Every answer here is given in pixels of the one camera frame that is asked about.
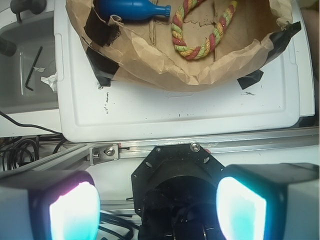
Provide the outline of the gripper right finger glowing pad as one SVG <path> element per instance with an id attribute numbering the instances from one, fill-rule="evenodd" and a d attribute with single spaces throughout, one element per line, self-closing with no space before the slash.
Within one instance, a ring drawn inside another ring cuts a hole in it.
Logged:
<path id="1" fill-rule="evenodd" d="M 217 186 L 216 212 L 227 240 L 318 240 L 320 167 L 228 165 Z"/>

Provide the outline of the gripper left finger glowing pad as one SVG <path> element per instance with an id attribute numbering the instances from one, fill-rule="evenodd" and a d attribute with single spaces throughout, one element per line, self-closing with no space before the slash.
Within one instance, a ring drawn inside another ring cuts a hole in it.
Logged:
<path id="1" fill-rule="evenodd" d="M 2 240 L 94 240 L 100 210 L 100 196 L 87 171 L 0 174 Z"/>

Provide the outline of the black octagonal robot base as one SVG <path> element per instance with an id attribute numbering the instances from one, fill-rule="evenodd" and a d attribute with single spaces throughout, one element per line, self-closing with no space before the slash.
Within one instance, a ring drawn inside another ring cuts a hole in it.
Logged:
<path id="1" fill-rule="evenodd" d="M 186 146 L 155 150 L 131 174 L 140 240 L 223 240 L 216 195 L 224 166 Z"/>

